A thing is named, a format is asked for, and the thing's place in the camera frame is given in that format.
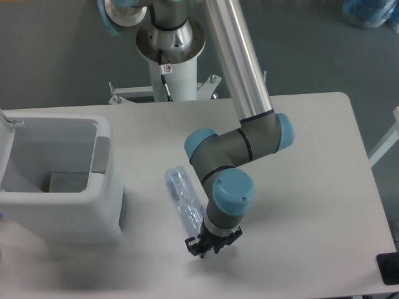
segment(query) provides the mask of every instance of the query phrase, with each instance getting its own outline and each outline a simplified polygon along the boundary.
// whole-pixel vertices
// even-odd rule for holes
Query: plastic bottle
[[[197,237],[201,230],[204,209],[185,168],[177,166],[169,169],[165,173],[165,181],[189,237]]]
[[[354,26],[376,28],[389,17],[397,0],[345,0],[342,14]]]

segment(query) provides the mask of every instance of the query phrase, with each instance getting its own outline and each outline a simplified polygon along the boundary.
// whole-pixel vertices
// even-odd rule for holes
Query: black object
[[[397,294],[399,294],[399,292],[392,293],[391,295],[389,295],[388,297],[386,297],[386,299],[391,299],[391,298],[395,297]]]
[[[254,116],[250,116],[250,117],[248,117],[248,118],[244,118],[244,119],[240,120],[239,122],[240,122],[240,123],[246,123],[247,121],[255,120],[256,118],[260,118],[260,117],[262,117],[262,116],[271,114],[271,113],[273,113],[273,112],[274,112],[274,109],[269,110],[269,111],[266,111],[266,112],[262,112],[262,113],[260,113],[260,114],[254,115]]]
[[[249,140],[248,140],[248,136],[245,135],[243,129],[241,129],[241,128],[238,128],[238,129],[237,129],[237,132],[238,132],[238,133],[241,135],[241,137],[243,138],[243,140],[244,140],[244,142],[245,142],[245,145],[247,146],[249,162],[252,162],[253,159],[254,159],[254,154],[253,154],[253,152],[252,152],[252,148],[251,148],[251,144],[250,144],[250,142],[249,142]]]
[[[186,239],[186,246],[188,251],[195,257],[199,255],[201,259],[205,257],[205,254],[213,248],[213,251],[217,254],[225,245],[231,245],[235,240],[243,234],[240,226],[235,232],[232,232],[228,237],[218,237],[212,234],[204,225],[201,226],[201,232],[195,237]]]
[[[386,285],[399,285],[399,253],[378,254],[377,263]]]
[[[218,173],[218,172],[221,171],[221,170],[229,169],[229,168],[234,168],[234,166],[231,166],[231,165],[223,165],[223,166],[219,166],[219,167],[215,168],[214,170],[208,172],[208,173],[204,176],[204,178],[201,180],[201,185],[204,186],[205,181],[206,181],[207,179],[209,179],[213,174]]]
[[[125,211],[126,211],[126,195],[123,193],[122,197],[122,206],[120,208],[120,215],[119,215],[119,227],[123,229],[123,225],[125,223]]]

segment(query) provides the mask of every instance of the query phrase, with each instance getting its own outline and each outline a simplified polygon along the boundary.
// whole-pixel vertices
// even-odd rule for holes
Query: gray floor
[[[399,35],[388,25],[349,26],[342,1],[241,2],[269,93],[346,93],[370,151],[399,106]],[[191,3],[190,13],[207,32],[200,5]],[[199,80],[222,75],[210,39],[199,66]],[[111,36],[96,1],[0,2],[0,108],[106,104],[108,81],[150,85],[135,31]],[[225,84],[218,92],[229,96]],[[399,219],[398,162],[399,143],[373,169],[389,219]]]

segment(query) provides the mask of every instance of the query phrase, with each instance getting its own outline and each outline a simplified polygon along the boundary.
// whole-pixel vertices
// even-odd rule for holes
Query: silver metal tube
[[[239,0],[204,0],[203,6],[238,117],[272,110]]]

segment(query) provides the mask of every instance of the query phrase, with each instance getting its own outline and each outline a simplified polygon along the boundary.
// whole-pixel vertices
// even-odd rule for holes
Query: table surface
[[[100,113],[112,122],[127,186],[124,238],[54,244],[1,221],[0,297],[301,299],[398,291],[383,284],[375,260],[395,247],[349,99],[321,93],[272,101],[294,124],[295,143],[242,166],[256,184],[244,234],[203,260],[186,249],[164,173],[183,165],[206,204],[183,144],[198,128],[237,128],[231,100],[39,109]]]

